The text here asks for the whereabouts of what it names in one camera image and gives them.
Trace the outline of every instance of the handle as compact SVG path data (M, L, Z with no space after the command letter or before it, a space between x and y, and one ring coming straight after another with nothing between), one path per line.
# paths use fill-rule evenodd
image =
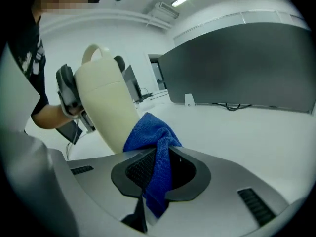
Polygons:
M108 49L102 48L97 44L92 44L85 50L81 64L83 65L84 63L91 61L91 58L92 58L94 52L98 49L100 50L102 57L106 56L109 53Z

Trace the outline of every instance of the cream plastic part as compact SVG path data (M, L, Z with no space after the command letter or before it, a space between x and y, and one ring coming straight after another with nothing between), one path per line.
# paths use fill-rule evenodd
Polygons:
M102 58L91 61L97 49ZM117 62L108 50L93 44L86 49L75 80L94 127L115 154L122 153L139 116Z

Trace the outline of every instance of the black slot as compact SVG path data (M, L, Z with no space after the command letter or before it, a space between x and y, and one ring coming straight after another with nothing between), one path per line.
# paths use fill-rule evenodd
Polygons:
M238 191L239 196L246 204L247 208L254 216L258 224L261 226L273 220L276 215L269 207L260 199L260 197L252 189L244 189Z
M82 173L85 173L85 172L88 172L91 170L93 170L93 167L88 165L88 166L84 166L84 167L73 168L73 169L71 169L71 172L73 173L73 175L78 175L78 174L82 174Z

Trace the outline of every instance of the hand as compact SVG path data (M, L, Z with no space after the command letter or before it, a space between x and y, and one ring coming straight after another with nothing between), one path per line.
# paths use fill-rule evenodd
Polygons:
M74 115L74 116L79 115L83 110L84 110L83 106L77 106L77 107L74 107L74 108L69 108L69 112L72 115Z

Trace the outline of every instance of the white wall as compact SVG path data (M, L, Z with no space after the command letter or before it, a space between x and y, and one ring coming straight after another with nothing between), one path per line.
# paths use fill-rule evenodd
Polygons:
M278 10L301 16L289 0L194 0L192 4L187 2L181 5L182 8L179 7L180 17L168 31L171 38L199 24L248 10Z
M84 51L92 43L109 48L113 57L122 56L126 66L132 66L139 86L149 92L158 90L158 85L148 55L162 55L174 48L173 41L159 28L113 20L64 27L42 36L42 40L46 55L45 88L52 105L60 104L55 76L57 70L67 63L75 72L81 66ZM97 57L100 57L98 52L93 59ZM56 130L38 128L32 119L26 126L26 132L62 152L68 143Z

